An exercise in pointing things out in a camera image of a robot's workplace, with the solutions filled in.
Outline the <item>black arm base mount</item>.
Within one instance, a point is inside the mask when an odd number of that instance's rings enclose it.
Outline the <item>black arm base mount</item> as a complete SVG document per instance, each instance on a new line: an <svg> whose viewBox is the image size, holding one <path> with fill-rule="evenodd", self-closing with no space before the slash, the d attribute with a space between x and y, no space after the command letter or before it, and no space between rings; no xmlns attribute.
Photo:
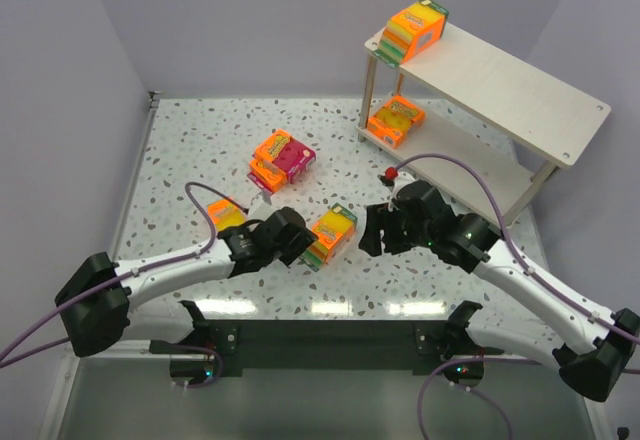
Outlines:
<svg viewBox="0 0 640 440"><path fill-rule="evenodd" d="M153 340L150 352L171 357L173 377L201 380L213 359L187 360L189 346L218 353L227 377L251 369L422 375L454 356L486 351L444 320L210 320L177 345Z"/></svg>

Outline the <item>Sponge Daddy yellow green box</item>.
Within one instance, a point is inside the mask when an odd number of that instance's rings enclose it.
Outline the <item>Sponge Daddy yellow green box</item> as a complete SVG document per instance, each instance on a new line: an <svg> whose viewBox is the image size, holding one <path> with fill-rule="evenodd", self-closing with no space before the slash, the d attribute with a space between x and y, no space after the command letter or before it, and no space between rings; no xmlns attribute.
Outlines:
<svg viewBox="0 0 640 440"><path fill-rule="evenodd" d="M240 226L247 221L246 214L229 200L209 204L207 213L218 231Z"/></svg>

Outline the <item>aluminium frame rail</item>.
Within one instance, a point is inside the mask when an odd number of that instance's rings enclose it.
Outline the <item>aluminium frame rail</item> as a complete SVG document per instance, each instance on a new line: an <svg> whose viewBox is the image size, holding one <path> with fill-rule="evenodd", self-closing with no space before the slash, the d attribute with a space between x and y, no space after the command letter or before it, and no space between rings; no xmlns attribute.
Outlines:
<svg viewBox="0 0 640 440"><path fill-rule="evenodd" d="M60 306L70 300L60 318L66 335L78 357L101 353L120 340L129 325L129 294L120 282L115 282L118 263L115 254L122 241L126 217L131 208L137 179L144 160L144 151L152 131L160 94L149 94L149 109L143 123L142 140L135 156L133 173L127 184L125 199L115 227L111 246L104 252L87 257L71 279L55 297Z"/></svg>

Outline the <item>pink Scrub Mommy box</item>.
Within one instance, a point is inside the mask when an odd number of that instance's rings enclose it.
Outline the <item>pink Scrub Mommy box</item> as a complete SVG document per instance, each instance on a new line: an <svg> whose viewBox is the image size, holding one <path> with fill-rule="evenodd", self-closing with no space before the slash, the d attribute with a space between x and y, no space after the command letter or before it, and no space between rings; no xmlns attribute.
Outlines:
<svg viewBox="0 0 640 440"><path fill-rule="evenodd" d="M294 184L315 162L316 153L290 133L278 129L256 147L253 158L277 167L286 174L287 184Z"/></svg>

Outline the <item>Scrub Daddy yellow sponge box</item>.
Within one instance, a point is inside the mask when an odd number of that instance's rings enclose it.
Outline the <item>Scrub Daddy yellow sponge box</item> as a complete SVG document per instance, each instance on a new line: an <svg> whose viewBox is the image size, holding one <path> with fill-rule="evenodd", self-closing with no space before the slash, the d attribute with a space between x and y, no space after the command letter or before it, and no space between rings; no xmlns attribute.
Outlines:
<svg viewBox="0 0 640 440"><path fill-rule="evenodd" d="M425 111L403 96L393 96L367 122L367 130L386 145L395 149L409 134L420 127Z"/></svg>

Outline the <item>Sponge Daddy multipack box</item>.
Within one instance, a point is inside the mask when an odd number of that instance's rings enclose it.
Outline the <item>Sponge Daddy multipack box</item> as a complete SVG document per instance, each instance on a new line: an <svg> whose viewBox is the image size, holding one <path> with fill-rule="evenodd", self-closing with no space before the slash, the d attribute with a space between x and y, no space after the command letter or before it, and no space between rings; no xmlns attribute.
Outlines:
<svg viewBox="0 0 640 440"><path fill-rule="evenodd" d="M334 203L312 226L317 239L301 255L312 271L318 272L339 252L357 228L357 216L340 203Z"/></svg>
<svg viewBox="0 0 640 440"><path fill-rule="evenodd" d="M433 0L419 0L386 23L374 55L396 68L423 52L443 35L449 10Z"/></svg>

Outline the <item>orange Scrub Daddy box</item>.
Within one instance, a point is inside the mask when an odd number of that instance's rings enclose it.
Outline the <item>orange Scrub Daddy box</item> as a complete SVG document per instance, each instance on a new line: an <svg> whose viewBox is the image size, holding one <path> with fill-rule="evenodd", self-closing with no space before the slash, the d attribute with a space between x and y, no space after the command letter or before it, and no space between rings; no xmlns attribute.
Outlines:
<svg viewBox="0 0 640 440"><path fill-rule="evenodd" d="M253 158L249 162L249 169L248 178L269 194L278 192L288 183L284 172L262 160Z"/></svg>

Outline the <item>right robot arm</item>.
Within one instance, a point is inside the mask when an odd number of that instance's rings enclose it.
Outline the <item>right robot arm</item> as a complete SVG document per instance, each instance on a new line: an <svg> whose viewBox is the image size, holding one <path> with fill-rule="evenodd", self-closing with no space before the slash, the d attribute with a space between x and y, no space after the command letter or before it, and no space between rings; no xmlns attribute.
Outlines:
<svg viewBox="0 0 640 440"><path fill-rule="evenodd" d="M443 263L502 290L555 333L550 345L490 326L472 303L450 315L453 338L535 360L557 370L574 392L596 402L608 399L635 352L637 313L613 311L579 294L518 251L483 217L455 213L430 183L396 171L379 179L390 197L367 206L360 250L378 257L425 248Z"/></svg>

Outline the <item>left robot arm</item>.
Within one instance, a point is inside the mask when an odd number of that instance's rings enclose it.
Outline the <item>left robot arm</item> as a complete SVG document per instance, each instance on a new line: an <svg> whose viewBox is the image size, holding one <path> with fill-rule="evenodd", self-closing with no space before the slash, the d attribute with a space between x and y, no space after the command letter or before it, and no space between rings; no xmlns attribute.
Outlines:
<svg viewBox="0 0 640 440"><path fill-rule="evenodd" d="M115 262L100 252L84 260L55 305L79 357L102 353L121 340L176 344L192 333L196 315L185 306L145 312L145 304L198 283L257 272L275 260L289 266L316 239L300 214L283 207L174 256Z"/></svg>

